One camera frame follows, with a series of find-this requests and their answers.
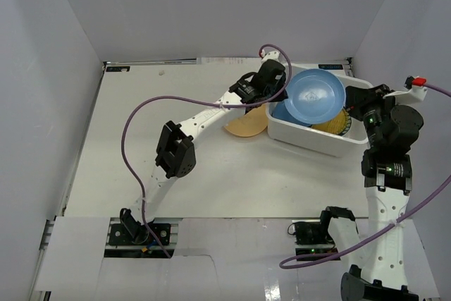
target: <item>wire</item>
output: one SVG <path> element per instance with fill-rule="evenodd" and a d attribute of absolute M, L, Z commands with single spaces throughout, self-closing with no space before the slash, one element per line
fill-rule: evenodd
<path fill-rule="evenodd" d="M 287 233 L 288 233 L 288 235 L 291 235 L 291 236 L 294 236 L 294 235 L 296 235 L 296 231 L 294 231 L 293 233 L 290 233 L 290 228 L 291 228 L 291 226 L 293 226 L 295 223 L 293 222 L 293 223 L 291 223 L 289 226 L 288 226 L 288 228 L 287 228 Z"/>
<path fill-rule="evenodd" d="M 150 250 L 150 247 L 155 246 L 155 244 L 156 244 L 156 241 L 154 240 L 154 241 L 152 241 L 151 243 L 149 243 L 149 244 L 146 246 L 146 248 L 147 248 L 148 250 Z"/>
<path fill-rule="evenodd" d="M 133 117 L 136 115 L 136 113 L 144 106 L 150 104 L 151 102 L 156 102 L 157 100 L 163 100 L 163 99 L 172 99 L 172 100 L 179 100 L 182 102 L 190 102 L 192 104 L 198 104 L 198 105 L 203 105 L 203 106 L 210 106 L 210 107 L 216 107 L 216 108 L 225 108 L 225 109 L 243 109 L 243 108 L 248 108 L 248 107 L 256 107 L 256 106 L 261 106 L 262 104 L 265 104 L 267 102 L 271 102 L 272 100 L 274 100 L 275 98 L 277 98 L 280 94 L 283 93 L 283 91 L 285 90 L 285 88 L 287 87 L 289 81 L 291 80 L 292 77 L 292 66 L 291 66 L 291 61 L 288 58 L 288 55 L 279 47 L 277 47 L 276 45 L 273 44 L 265 44 L 262 47 L 260 47 L 259 50 L 259 56 L 262 56 L 263 53 L 263 49 L 265 47 L 270 47 L 273 49 L 276 49 L 280 52 L 280 54 L 283 55 L 283 57 L 285 58 L 285 60 L 287 61 L 288 64 L 288 76 L 287 76 L 287 80 L 285 81 L 285 84 L 282 86 L 282 88 L 275 93 L 272 97 L 265 99 L 261 102 L 254 102 L 252 104 L 241 104 L 241 105 L 220 105 L 220 104 L 214 104 L 211 102 L 201 102 L 199 100 L 194 100 L 194 99 L 188 99 L 188 98 L 182 98 L 182 97 L 175 97 L 172 95 L 164 95 L 164 96 L 160 96 L 160 97 L 154 97 L 154 98 L 150 98 L 148 100 L 146 100 L 145 102 L 142 102 L 141 104 L 139 104 L 130 114 L 130 116 L 128 117 L 127 121 L 125 122 L 125 126 L 122 132 L 122 138 L 121 138 L 121 154 L 122 154 L 122 159 L 125 163 L 125 165 L 127 166 L 128 170 L 131 172 L 131 174 L 135 177 L 136 181 L 139 183 L 140 187 L 141 187 L 141 193 L 142 193 L 142 206 L 141 206 L 141 217 L 142 217 L 142 222 L 144 224 L 144 227 L 147 229 L 147 231 L 149 232 L 149 234 L 155 239 L 156 243 L 158 243 L 158 246 L 161 248 L 161 250 L 163 250 L 164 254 L 168 257 L 171 258 L 171 256 L 169 255 L 168 251 L 164 248 L 163 244 L 161 243 L 161 241 L 158 239 L 158 236 L 156 236 L 155 232 L 149 227 L 149 225 L 147 224 L 146 221 L 146 213 L 145 213 L 145 207 L 146 207 L 146 189 L 144 188 L 144 183 L 142 182 L 141 178 L 138 176 L 138 174 L 135 172 L 135 170 L 133 169 L 133 167 L 130 165 L 130 162 L 128 161 L 127 155 L 125 153 L 125 138 L 127 136 L 127 131 L 128 131 L 128 127 L 130 126 L 130 123 L 132 122 Z"/>
<path fill-rule="evenodd" d="M 150 234 L 149 234 L 149 232 L 147 232 L 147 236 L 146 236 L 146 238 L 145 238 L 143 241 L 141 241 L 140 243 L 134 242 L 134 244 L 135 244 L 135 245 L 142 245 L 144 242 L 148 241 L 149 236 L 150 236 Z"/>
<path fill-rule="evenodd" d="M 435 90 L 439 93 L 443 93 L 444 95 L 448 96 L 451 98 L 451 92 L 444 90 L 443 88 L 434 86 L 434 85 L 430 85 L 428 83 L 424 84 L 424 87 L 428 87 L 432 90 Z M 355 246 L 352 246 L 351 248 L 348 248 L 347 250 L 343 250 L 342 252 L 339 253 L 335 253 L 335 254 L 329 254 L 327 257 L 324 257 L 323 259 L 320 260 L 316 260 L 313 262 L 306 262 L 303 264 L 292 264 L 292 265 L 285 265 L 286 263 L 293 261 L 293 260 L 298 260 L 298 259 L 306 259 L 306 258 L 312 258 L 312 257 L 318 257 L 317 254 L 303 254 L 303 255 L 297 255 L 295 257 L 289 257 L 288 259 L 283 260 L 280 264 L 279 267 L 282 269 L 298 269 L 298 268 L 306 268 L 306 267 L 310 267 L 310 266 L 317 266 L 319 264 L 323 264 L 325 262 L 329 262 L 335 259 L 339 259 L 343 256 L 345 256 L 346 254 L 349 254 L 355 250 L 358 250 L 359 248 L 362 248 L 363 246 L 369 244 L 370 242 L 376 240 L 377 238 L 381 237 L 382 235 L 386 234 L 388 231 L 392 230 L 394 227 L 396 227 L 397 224 L 403 222 L 405 219 L 408 219 L 409 217 L 411 217 L 412 215 L 414 215 L 415 213 L 417 213 L 420 209 L 422 209 L 423 207 L 425 207 L 429 202 L 432 201 L 432 199 L 434 199 L 435 197 L 437 197 L 437 195 L 439 195 L 445 188 L 446 186 L 448 186 L 451 183 L 451 175 L 447 177 L 447 179 L 436 189 L 434 190 L 425 200 L 423 200 L 422 202 L 420 202 L 418 205 L 416 205 L 414 208 L 412 208 L 410 211 L 406 212 L 404 215 L 401 215 L 398 219 L 396 219 L 396 224 L 391 223 L 390 225 L 388 225 L 387 227 L 383 228 L 382 230 L 380 230 L 379 232 L 373 234 L 372 236 L 370 236 L 369 238 L 359 242 L 358 244 L 356 244 Z"/>

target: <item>yellow plate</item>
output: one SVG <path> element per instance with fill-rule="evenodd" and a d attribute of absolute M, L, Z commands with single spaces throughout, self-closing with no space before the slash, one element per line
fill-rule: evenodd
<path fill-rule="evenodd" d="M 322 130 L 335 135 L 345 135 L 351 128 L 351 118 L 346 110 L 342 109 L 340 113 L 332 120 L 326 123 L 312 125 L 314 130 Z"/>
<path fill-rule="evenodd" d="M 252 109 L 248 114 L 224 126 L 225 130 L 238 137 L 253 137 L 268 127 L 268 117 L 266 117 L 265 106 L 262 105 Z"/>

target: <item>cable tie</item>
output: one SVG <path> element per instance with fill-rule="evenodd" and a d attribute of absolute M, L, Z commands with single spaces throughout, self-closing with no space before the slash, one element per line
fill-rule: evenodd
<path fill-rule="evenodd" d="M 390 225 L 394 225 L 394 227 L 404 228 L 405 225 L 402 222 L 397 222 L 396 219 L 390 220 Z"/>

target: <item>tan plate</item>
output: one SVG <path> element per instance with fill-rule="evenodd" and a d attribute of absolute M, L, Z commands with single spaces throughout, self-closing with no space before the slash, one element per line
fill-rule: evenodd
<path fill-rule="evenodd" d="M 237 137 L 253 137 L 263 132 L 266 127 L 268 127 L 268 117 L 266 117 L 264 105 L 224 126 L 225 130 Z"/>

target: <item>white panel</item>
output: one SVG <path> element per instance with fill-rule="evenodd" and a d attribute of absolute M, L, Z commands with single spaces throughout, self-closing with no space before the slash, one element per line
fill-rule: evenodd
<path fill-rule="evenodd" d="M 295 254 L 295 238 L 287 234 L 290 223 L 287 219 L 184 219 L 172 259 L 105 258 L 95 292 L 59 288 L 52 292 L 51 301 L 340 300 L 345 272 L 341 262 L 279 268 L 280 261 Z M 364 233 L 367 222 L 359 220 L 358 225 Z M 420 300 L 437 297 L 414 224 L 408 220 L 405 226 L 409 289 Z"/>
<path fill-rule="evenodd" d="M 357 76 L 377 85 L 401 87 L 408 75 L 451 90 L 451 0 L 386 0 L 355 58 Z M 414 191 L 418 204 L 450 174 L 451 99 L 429 90 L 417 109 L 425 126 L 412 147 Z M 446 255 L 451 241 L 451 188 L 420 211 L 414 221 L 426 249 L 440 295 L 451 298 Z"/>
<path fill-rule="evenodd" d="M 0 294 L 23 301 L 101 64 L 67 0 L 0 0 Z"/>
<path fill-rule="evenodd" d="M 383 0 L 69 0 L 102 60 L 354 56 Z"/>
<path fill-rule="evenodd" d="M 109 224 L 110 218 L 56 218 L 35 290 L 93 293 Z"/>

